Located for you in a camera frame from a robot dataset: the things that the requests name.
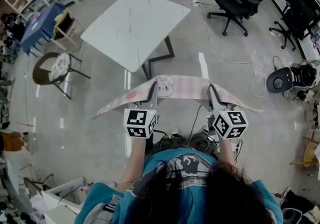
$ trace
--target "wooden chair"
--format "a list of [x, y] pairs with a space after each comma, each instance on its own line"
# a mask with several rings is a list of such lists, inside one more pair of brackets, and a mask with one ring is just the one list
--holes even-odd
[[80, 50], [79, 44], [77, 44], [72, 39], [72, 36], [74, 34], [74, 31], [76, 29], [77, 24], [79, 24], [79, 26], [84, 30], [84, 28], [76, 20], [76, 18], [67, 9], [65, 9], [63, 14], [56, 21], [56, 24], [53, 29], [52, 41], [57, 46], [62, 48], [64, 51], [66, 51], [67, 48], [63, 44], [61, 44], [59, 41], [62, 39], [67, 39], [69, 42], [71, 42], [73, 45], [75, 45]]
[[303, 137], [303, 139], [305, 139], [306, 141], [309, 141], [309, 144], [306, 146], [304, 151], [303, 161], [291, 162], [290, 163], [291, 166], [309, 167], [310, 165], [316, 165], [319, 163], [318, 159], [315, 156], [315, 150], [319, 145], [319, 142], [307, 137]]

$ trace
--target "cable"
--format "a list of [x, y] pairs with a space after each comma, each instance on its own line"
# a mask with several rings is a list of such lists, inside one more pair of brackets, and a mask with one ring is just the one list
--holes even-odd
[[243, 143], [244, 143], [243, 140], [240, 139], [239, 142], [238, 142], [238, 144], [237, 144], [237, 147], [240, 145], [240, 142], [241, 142], [241, 146], [240, 146], [240, 148], [239, 148], [239, 151], [236, 153], [236, 157], [235, 157], [235, 159], [234, 159], [235, 163], [237, 163], [238, 156], [240, 155], [240, 151], [241, 151], [242, 145], [243, 145]]
[[210, 4], [210, 3], [205, 3], [205, 2], [195, 2], [196, 4], [201, 4], [201, 5], [206, 5], [206, 6], [215, 6], [215, 7], [219, 7], [219, 5], [216, 5], [216, 4]]
[[188, 144], [188, 142], [189, 142], [189, 140], [190, 140], [190, 138], [191, 138], [191, 135], [192, 135], [192, 132], [193, 132], [193, 130], [194, 130], [194, 127], [195, 127], [195, 124], [196, 124], [196, 121], [197, 121], [197, 118], [198, 118], [198, 115], [199, 115], [199, 110], [200, 110], [201, 106], [202, 106], [202, 104], [201, 104], [201, 105], [199, 106], [199, 108], [198, 108], [198, 111], [197, 111], [197, 113], [196, 113], [196, 117], [195, 117], [194, 122], [193, 122], [193, 125], [192, 125], [192, 129], [191, 129], [191, 132], [190, 132], [190, 136], [189, 136], [189, 138], [186, 140], [186, 143], [184, 144], [184, 146], [186, 146], [186, 145]]
[[[206, 14], [207, 12], [206, 12], [206, 9], [203, 7], [203, 5], [202, 5], [201, 3], [199, 3], [199, 6], [202, 7], [202, 9], [204, 10], [204, 13]], [[256, 78], [256, 74], [255, 74], [253, 62], [252, 62], [252, 61], [234, 62], [234, 61], [228, 59], [227, 57], [223, 56], [223, 55], [218, 51], [218, 49], [217, 49], [216, 47], [214, 47], [214, 45], [213, 45], [213, 43], [212, 43], [212, 40], [211, 40], [211, 37], [210, 37], [210, 35], [209, 35], [208, 21], [205, 20], [205, 22], [206, 22], [206, 33], [207, 33], [207, 36], [208, 36], [208, 38], [209, 38], [210, 45], [212, 46], [212, 48], [213, 48], [222, 58], [224, 58], [225, 60], [227, 60], [227, 61], [230, 62], [231, 64], [251, 64], [252, 72], [253, 72], [253, 79], [252, 79], [252, 81], [251, 81], [251, 83], [250, 83], [250, 92], [251, 92], [252, 96], [254, 96], [255, 98], [263, 98], [263, 97], [265, 96], [265, 94], [266, 94], [266, 87], [267, 87], [267, 80], [266, 80], [267, 69], [268, 69], [269, 67], [271, 67], [273, 64], [267, 66], [267, 67], [265, 68], [265, 70], [264, 70], [264, 76], [263, 76], [263, 78], [264, 78], [264, 86], [263, 86], [263, 94], [262, 94], [262, 96], [254, 95], [254, 93], [252, 92], [252, 84], [253, 84], [253, 82], [254, 82], [257, 78]]]
[[60, 198], [59, 202], [58, 202], [58, 206], [60, 205], [60, 202], [62, 199], [64, 199], [65, 197], [69, 196], [71, 193], [76, 192], [78, 188], [80, 187], [87, 187], [88, 185], [79, 185], [76, 187], [76, 189], [70, 191], [69, 193], [65, 194], [63, 197]]
[[160, 140], [164, 140], [164, 139], [167, 139], [167, 138], [168, 138], [168, 134], [166, 134], [164, 131], [156, 130], [156, 129], [154, 129], [153, 131], [154, 131], [155, 133], [164, 134], [164, 136], [163, 136]]
[[[281, 65], [282, 67], [279, 67], [279, 66], [276, 66], [275, 65], [275, 57], [277, 57], [279, 59], [279, 61], [281, 62]], [[278, 70], [278, 69], [281, 69], [281, 68], [284, 68], [285, 66], [283, 65], [280, 57], [278, 55], [274, 55], [273, 58], [272, 58], [272, 63], [273, 63], [273, 66], [274, 66], [274, 70]]]

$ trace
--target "teal t-shirt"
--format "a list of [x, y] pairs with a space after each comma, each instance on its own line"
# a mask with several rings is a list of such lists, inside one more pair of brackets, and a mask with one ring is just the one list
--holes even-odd
[[[193, 149], [168, 149], [149, 157], [144, 163], [143, 174], [125, 193], [120, 193], [103, 183], [94, 184], [83, 204], [75, 224], [103, 223], [124, 224], [126, 213], [141, 187], [153, 176], [153, 171], [162, 161], [169, 164], [175, 162], [182, 176], [182, 188], [188, 188], [192, 194], [193, 204], [188, 223], [202, 223], [201, 214], [197, 214], [197, 206], [202, 205], [203, 186], [212, 164], [216, 162], [211, 156]], [[268, 192], [261, 180], [252, 184], [262, 194], [265, 207], [270, 211], [276, 224], [283, 223], [283, 215], [279, 205]]]

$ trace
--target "blue tablecloth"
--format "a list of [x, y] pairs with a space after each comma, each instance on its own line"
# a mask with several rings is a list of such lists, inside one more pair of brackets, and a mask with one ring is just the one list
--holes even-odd
[[20, 41], [20, 46], [25, 53], [28, 53], [39, 39], [43, 37], [52, 38], [54, 36], [55, 17], [62, 14], [65, 9], [63, 4], [54, 2], [41, 12], [37, 20], [31, 20]]

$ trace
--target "white tape line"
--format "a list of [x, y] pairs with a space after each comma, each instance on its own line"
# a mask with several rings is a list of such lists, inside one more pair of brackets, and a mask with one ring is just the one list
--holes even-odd
[[130, 71], [128, 71], [128, 79], [127, 79], [127, 89], [128, 90], [131, 90], [131, 72]]
[[35, 133], [36, 132], [36, 117], [33, 117], [33, 128], [32, 128], [32, 132]]
[[125, 90], [127, 89], [127, 73], [128, 73], [128, 71], [125, 69], [124, 70], [124, 85], [123, 85]]
[[203, 52], [199, 52], [199, 62], [201, 66], [202, 77], [209, 79], [208, 67], [207, 67], [206, 59]]
[[68, 82], [69, 82], [70, 73], [68, 73], [64, 80], [63, 92], [66, 94], [68, 89]]
[[65, 119], [63, 117], [60, 118], [60, 129], [65, 128]]
[[40, 85], [38, 84], [36, 86], [36, 91], [35, 91], [35, 97], [38, 98], [39, 97], [39, 90], [40, 90]]

